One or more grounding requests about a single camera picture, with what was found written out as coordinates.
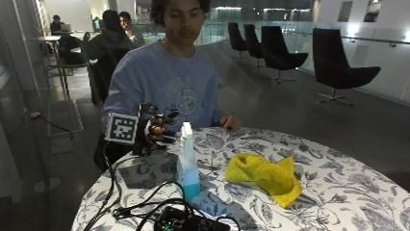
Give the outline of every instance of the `person in background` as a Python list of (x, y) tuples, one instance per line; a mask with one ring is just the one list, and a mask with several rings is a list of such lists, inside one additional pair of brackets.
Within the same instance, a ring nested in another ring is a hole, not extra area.
[[(153, 103), (160, 114), (178, 110), (176, 123), (162, 124), (168, 131), (180, 132), (184, 122), (191, 128), (221, 126), (226, 131), (239, 130), (239, 119), (218, 109), (217, 71), (211, 61), (193, 45), (209, 9), (210, 0), (152, 1), (152, 21), (164, 27), (165, 38), (128, 52), (120, 61), (104, 104), (104, 133), (112, 113), (136, 116), (141, 103)], [(126, 149), (120, 152), (113, 146), (105, 153), (113, 163)], [(93, 160), (101, 170), (106, 169), (98, 149)]]
[(114, 49), (133, 49), (136, 46), (126, 37), (120, 26), (120, 17), (116, 11), (106, 10), (102, 13), (104, 28), (101, 34), (89, 39), (89, 33), (81, 44), (81, 53), (88, 60), (97, 60)]
[(130, 24), (130, 14), (128, 12), (121, 12), (118, 16), (120, 26), (122, 27), (132, 43), (136, 45), (136, 47), (144, 46), (144, 36), (137, 27)]
[(61, 20), (61, 18), (56, 14), (52, 17), (52, 23), (50, 23), (50, 35), (52, 36), (58, 36), (58, 32), (61, 31), (61, 24), (64, 24), (64, 22), (61, 22), (60, 20)]

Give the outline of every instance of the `chair leg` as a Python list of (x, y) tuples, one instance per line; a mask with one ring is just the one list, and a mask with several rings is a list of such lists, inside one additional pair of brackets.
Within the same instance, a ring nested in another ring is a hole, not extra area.
[(233, 59), (242, 59), (245, 58), (246, 56), (242, 56), (242, 51), (239, 51), (239, 55), (238, 56), (233, 56), (231, 58)]
[(315, 93), (315, 95), (323, 98), (322, 100), (318, 101), (318, 103), (339, 101), (350, 106), (354, 106), (354, 103), (347, 102), (346, 100), (342, 99), (345, 98), (345, 95), (335, 95), (335, 89), (331, 89), (331, 95), (319, 94), (319, 93)]
[(277, 77), (274, 78), (274, 80), (278, 82), (278, 84), (282, 83), (282, 80), (286, 80), (286, 81), (295, 81), (295, 79), (282, 78), (281, 73), (282, 73), (282, 70), (278, 70)]
[(255, 65), (253, 66), (253, 68), (259, 68), (261, 66), (265, 66), (265, 64), (262, 64), (258, 59), (255, 60)]
[(70, 99), (70, 96), (69, 96), (69, 90), (68, 90), (68, 83), (66, 83), (66, 72), (65, 72), (65, 68), (61, 68), (62, 69), (62, 91), (64, 93), (66, 94), (66, 98)]

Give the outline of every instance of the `round table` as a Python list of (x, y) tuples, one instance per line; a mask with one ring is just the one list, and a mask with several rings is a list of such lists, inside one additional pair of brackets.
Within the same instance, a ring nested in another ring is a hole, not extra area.
[[(221, 128), (194, 130), (194, 150), (199, 167), (201, 194), (189, 203), (207, 218), (234, 217), (242, 230), (410, 230), (410, 193), (382, 173), (337, 150), (305, 139), (251, 128), (226, 133)], [(117, 207), (144, 201), (157, 186), (174, 179), (180, 143), (152, 156), (124, 156), (117, 162), (122, 195)], [(294, 175), (302, 194), (289, 208), (278, 206), (269, 194), (253, 183), (231, 184), (223, 172), (231, 156), (255, 153), (271, 163), (293, 156)], [(86, 192), (72, 230), (84, 230), (94, 216), (110, 186), (105, 172)], [(118, 191), (109, 204), (118, 196)], [(168, 185), (153, 201), (180, 197)], [(140, 212), (153, 209), (145, 207)], [(138, 218), (114, 220), (106, 214), (94, 230), (134, 230)], [(230, 220), (223, 220), (237, 230)], [(146, 223), (144, 230), (152, 230)]]

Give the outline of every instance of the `glass railing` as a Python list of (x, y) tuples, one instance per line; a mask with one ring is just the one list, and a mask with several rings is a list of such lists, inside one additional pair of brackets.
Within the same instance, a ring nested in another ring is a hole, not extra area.
[[(281, 26), (291, 53), (307, 53), (309, 58), (299, 68), (314, 75), (311, 52), (311, 32), (314, 28), (339, 29), (350, 66), (381, 66), (382, 71), (370, 84), (361, 87), (391, 101), (410, 105), (410, 32), (396, 29), (365, 28), (350, 24), (337, 26), (311, 22), (235, 21), (243, 33), (243, 24), (255, 25), (255, 35), (261, 37), (261, 26)], [(197, 45), (225, 39), (227, 22), (207, 21), (202, 26)]]

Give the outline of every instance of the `blue liquid bottle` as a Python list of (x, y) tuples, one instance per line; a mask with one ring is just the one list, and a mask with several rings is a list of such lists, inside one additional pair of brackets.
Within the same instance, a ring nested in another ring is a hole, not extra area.
[(184, 122), (181, 128), (181, 154), (177, 163), (177, 181), (184, 187), (186, 199), (193, 199), (199, 195), (199, 177), (189, 122)]

